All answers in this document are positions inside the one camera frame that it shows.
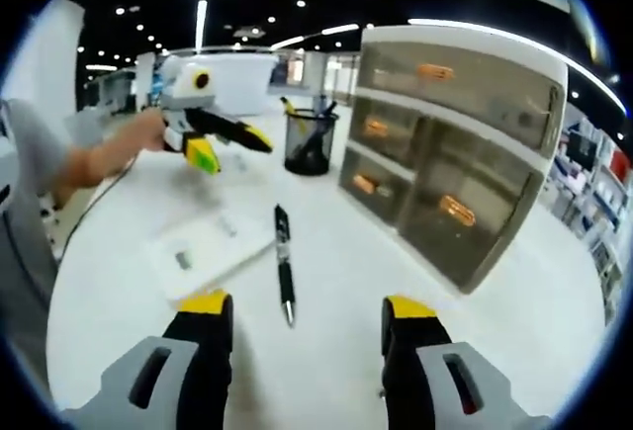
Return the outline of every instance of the white paper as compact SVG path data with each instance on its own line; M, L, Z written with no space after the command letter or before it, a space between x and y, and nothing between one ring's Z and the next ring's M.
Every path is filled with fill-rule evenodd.
M170 301L181 301L219 280L274 242L262 220L222 207L169 227L147 244L152 272Z

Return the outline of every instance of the black pen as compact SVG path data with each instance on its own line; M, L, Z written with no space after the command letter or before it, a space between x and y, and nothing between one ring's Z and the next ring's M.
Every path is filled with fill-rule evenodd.
M295 324L295 288L293 286L293 272L290 267L290 225L288 224L288 215L279 205L275 207L275 232L281 307L286 315L288 325L292 328Z

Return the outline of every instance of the pencil holder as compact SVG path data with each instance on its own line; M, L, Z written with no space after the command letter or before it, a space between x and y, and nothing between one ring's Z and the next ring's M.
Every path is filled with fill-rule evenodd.
M292 173L319 176L329 171L329 161L338 116L318 116L311 109L286 115L284 166Z

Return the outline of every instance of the drawer handle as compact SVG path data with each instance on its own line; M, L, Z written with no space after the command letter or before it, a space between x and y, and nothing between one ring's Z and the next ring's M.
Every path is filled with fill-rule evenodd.
M369 178L364 177L363 175L354 176L354 185L356 185L368 195L373 195L376 191L376 183L371 181Z
M419 77L432 78L436 81L450 81L455 78L453 69L437 64L420 64L417 67Z
M455 217L467 227L475 225L475 214L452 196L443 196L439 201L439 208Z
M388 130L389 128L382 122L368 120L365 123L366 136L379 136L380 138L385 138Z

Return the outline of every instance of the cable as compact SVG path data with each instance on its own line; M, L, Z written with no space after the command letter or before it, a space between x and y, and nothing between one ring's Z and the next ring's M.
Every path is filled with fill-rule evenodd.
M58 267L61 268L61 264L63 262L63 258L66 255L66 250L68 250L68 245L70 244L70 240L72 239L72 236L74 235L74 233L77 231L77 228L79 227L79 225L81 224L81 222L83 222L83 219L86 217L86 215L88 215L88 213L90 213L92 211L92 209L95 207L95 205L97 203L99 203L104 196L106 196L106 194L112 190L115 185L117 185L121 180L123 180L126 175L128 173L130 173L130 170L132 170L132 167L135 165L136 161L138 160L138 155L136 155L133 160L130 162L130 164L126 167L126 169L110 184L110 186L108 186L108 188L106 188L91 204L90 206L86 209L86 211L83 212L83 214L79 217L79 220L77 221L77 223L72 227L72 229L70 230L70 233L68 234L68 238L66 239L66 243L63 246L63 250L61 251L61 257L59 258L59 265Z

